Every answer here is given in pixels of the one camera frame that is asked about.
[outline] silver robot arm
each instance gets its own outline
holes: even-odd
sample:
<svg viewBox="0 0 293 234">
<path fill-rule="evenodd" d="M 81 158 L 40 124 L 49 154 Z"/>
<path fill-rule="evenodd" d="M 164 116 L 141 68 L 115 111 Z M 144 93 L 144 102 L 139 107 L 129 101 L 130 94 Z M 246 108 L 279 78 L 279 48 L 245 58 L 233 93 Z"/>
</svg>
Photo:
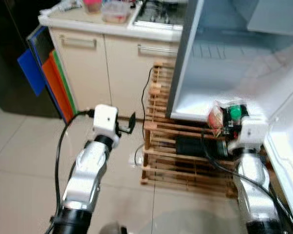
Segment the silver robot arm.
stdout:
<svg viewBox="0 0 293 234">
<path fill-rule="evenodd" d="M 238 138 L 228 145 L 229 153 L 239 158 L 237 172 L 257 182 L 267 191 L 270 178 L 258 154 L 268 124 L 263 119 L 244 117 Z M 238 202 L 249 234 L 282 234 L 277 209 L 272 199 L 257 186 L 234 176 Z"/>
<path fill-rule="evenodd" d="M 96 106 L 94 141 L 77 155 L 75 171 L 64 192 L 61 211 L 53 220 L 53 234 L 87 233 L 109 154 L 117 147 L 120 132 L 131 134 L 135 126 L 135 114 L 129 120 L 129 127 L 118 125 L 117 114 L 116 107 Z"/>
</svg>

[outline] plastic container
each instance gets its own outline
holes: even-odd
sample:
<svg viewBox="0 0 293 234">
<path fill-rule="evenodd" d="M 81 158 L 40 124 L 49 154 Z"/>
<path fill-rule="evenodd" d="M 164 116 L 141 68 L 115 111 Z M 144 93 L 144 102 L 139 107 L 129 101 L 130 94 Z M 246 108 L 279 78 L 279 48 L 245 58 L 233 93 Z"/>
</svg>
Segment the plastic container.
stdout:
<svg viewBox="0 0 293 234">
<path fill-rule="evenodd" d="M 124 23 L 130 12 L 130 3 L 110 1 L 103 5 L 101 12 L 105 22 Z"/>
<path fill-rule="evenodd" d="M 102 6 L 102 0 L 83 0 L 84 8 L 89 14 L 99 13 Z"/>
</svg>

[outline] gas stove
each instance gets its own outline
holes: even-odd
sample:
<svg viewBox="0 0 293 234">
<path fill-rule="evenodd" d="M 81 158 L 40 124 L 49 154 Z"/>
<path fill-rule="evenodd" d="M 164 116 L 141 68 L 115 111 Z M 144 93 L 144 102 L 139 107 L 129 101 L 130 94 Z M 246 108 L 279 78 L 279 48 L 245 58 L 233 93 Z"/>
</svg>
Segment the gas stove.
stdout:
<svg viewBox="0 0 293 234">
<path fill-rule="evenodd" d="M 168 3 L 159 0 L 145 0 L 134 21 L 134 25 L 182 30 L 187 3 Z"/>
</svg>

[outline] black cable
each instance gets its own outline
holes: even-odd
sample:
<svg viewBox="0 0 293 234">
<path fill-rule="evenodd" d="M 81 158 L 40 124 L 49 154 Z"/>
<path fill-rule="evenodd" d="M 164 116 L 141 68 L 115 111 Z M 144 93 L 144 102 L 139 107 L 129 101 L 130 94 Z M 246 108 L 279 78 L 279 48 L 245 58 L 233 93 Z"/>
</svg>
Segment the black cable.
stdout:
<svg viewBox="0 0 293 234">
<path fill-rule="evenodd" d="M 72 167 L 70 168 L 68 180 L 72 177 L 74 169 L 75 169 L 75 166 L 76 166 L 76 161 L 74 161 Z"/>
<path fill-rule="evenodd" d="M 221 166 L 220 164 L 218 164 L 218 162 L 215 160 L 215 158 L 213 158 L 212 156 L 209 155 L 208 150 L 206 148 L 206 145 L 204 143 L 203 137 L 204 137 L 204 134 L 202 134 L 202 139 L 201 139 L 202 145 L 203 145 L 203 150 L 204 150 L 205 156 L 209 160 L 210 164 L 219 170 L 228 172 L 228 173 L 232 174 L 233 176 L 237 176 L 239 178 L 242 178 L 245 181 L 247 181 L 248 183 L 251 183 L 251 184 L 255 185 L 256 187 L 258 187 L 260 190 L 262 190 L 267 196 L 269 196 L 271 198 L 271 200 L 273 201 L 275 206 L 280 208 L 280 210 L 283 212 L 283 214 L 285 215 L 285 217 L 288 219 L 289 223 L 293 227 L 293 216 L 292 216 L 291 212 L 285 208 L 284 204 L 280 201 L 280 199 L 278 199 L 278 197 L 273 196 L 261 184 L 257 183 L 256 181 L 254 181 L 244 175 L 241 175 L 239 173 L 233 172 L 233 171 Z"/>
<path fill-rule="evenodd" d="M 271 182 L 269 183 L 269 191 L 270 191 L 270 193 L 271 193 L 276 199 L 279 199 L 278 196 L 277 196 L 277 193 L 275 192 L 275 190 L 274 190 L 274 188 L 273 188 L 273 186 L 272 186 L 272 183 L 271 183 Z M 277 206 L 276 209 L 277 209 L 277 213 L 278 213 L 278 215 L 279 215 L 279 217 L 280 217 L 280 216 L 282 215 L 281 212 L 280 212 L 280 208 Z M 283 230 L 285 230 L 284 222 L 281 220 L 280 223 L 281 223 L 281 228 L 282 228 Z"/>
<path fill-rule="evenodd" d="M 147 81 L 146 81 L 146 85 L 145 87 L 143 88 L 143 91 L 142 91 L 142 96 L 141 96 L 141 104 L 142 104 L 142 109 L 143 109 L 143 123 L 142 123 L 142 135 L 143 135 L 143 140 L 145 139 L 145 133 L 144 133 L 144 126 L 145 126 L 145 121 L 146 121 L 146 110 L 145 110 L 145 105 L 143 103 L 143 97 L 145 95 L 145 90 L 147 88 L 147 85 L 150 81 L 150 77 L 151 77 L 151 72 L 153 70 L 153 67 L 151 67 L 150 71 L 148 72 L 148 77 L 147 77 Z"/>
<path fill-rule="evenodd" d="M 59 161 L 60 161 L 60 152 L 61 152 L 62 141 L 64 139 L 66 130 L 71 125 L 71 123 L 74 121 L 74 119 L 76 119 L 78 116 L 85 116 L 85 115 L 89 115 L 90 117 L 93 117 L 94 110 L 91 109 L 88 111 L 80 111 L 76 115 L 74 115 L 73 118 L 63 128 L 59 142 L 58 142 L 57 151 L 56 151 L 56 159 L 55 159 L 55 170 L 54 170 L 54 183 L 55 183 L 55 195 L 56 195 L 56 210 L 55 210 L 54 217 L 58 216 L 58 214 L 60 212 L 60 208 L 61 208 L 61 194 L 60 194 L 60 186 L 59 186 Z M 48 227 L 47 231 L 45 232 L 45 234 L 49 234 L 51 232 L 51 230 L 53 229 L 53 226 L 54 226 L 54 223 L 52 221 L 50 226 Z"/>
<path fill-rule="evenodd" d="M 134 158 L 134 161 L 135 161 L 135 165 L 136 165 L 136 166 L 138 166 L 138 164 L 137 164 L 137 160 L 136 160 L 137 152 L 138 152 L 138 150 L 141 149 L 143 146 L 144 146 L 144 143 L 141 144 L 141 145 L 136 149 L 136 152 L 135 152 L 135 158 Z"/>
<path fill-rule="evenodd" d="M 150 71 L 148 72 L 148 77 L 147 77 L 147 81 L 146 81 L 146 85 L 144 86 L 143 88 L 143 91 L 142 91 L 142 95 L 141 95 L 141 104 L 142 104 L 142 109 L 143 109 L 143 122 L 142 122 L 142 136 L 143 136 L 143 140 L 145 140 L 145 132 L 144 132 L 144 127 L 145 127 L 145 121 L 146 121 L 146 110 L 145 110 L 145 105 L 143 103 L 143 97 L 145 95 L 145 91 L 146 91 L 146 88 L 147 88 L 147 85 L 150 81 L 150 78 L 151 78 L 151 72 L 153 70 L 153 67 L 151 67 Z M 135 165 L 137 165 L 137 161 L 136 161 L 136 156 L 137 156 L 137 152 L 138 150 L 144 146 L 144 144 L 138 146 L 138 148 L 136 149 L 136 152 L 135 152 L 135 156 L 134 156 L 134 161 L 135 161 Z"/>
</svg>

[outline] kitchen cabinet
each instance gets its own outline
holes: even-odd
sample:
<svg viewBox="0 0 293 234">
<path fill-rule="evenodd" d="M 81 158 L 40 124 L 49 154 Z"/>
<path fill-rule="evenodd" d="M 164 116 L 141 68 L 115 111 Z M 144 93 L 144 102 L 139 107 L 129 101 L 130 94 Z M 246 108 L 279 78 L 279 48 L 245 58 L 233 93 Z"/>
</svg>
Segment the kitchen cabinet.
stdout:
<svg viewBox="0 0 293 234">
<path fill-rule="evenodd" d="M 154 62 L 175 62 L 178 43 L 105 36 L 112 105 L 119 115 L 143 118 L 142 90 Z M 147 103 L 147 91 L 144 103 Z"/>
<path fill-rule="evenodd" d="M 103 34 L 50 28 L 79 110 L 111 104 Z"/>
</svg>

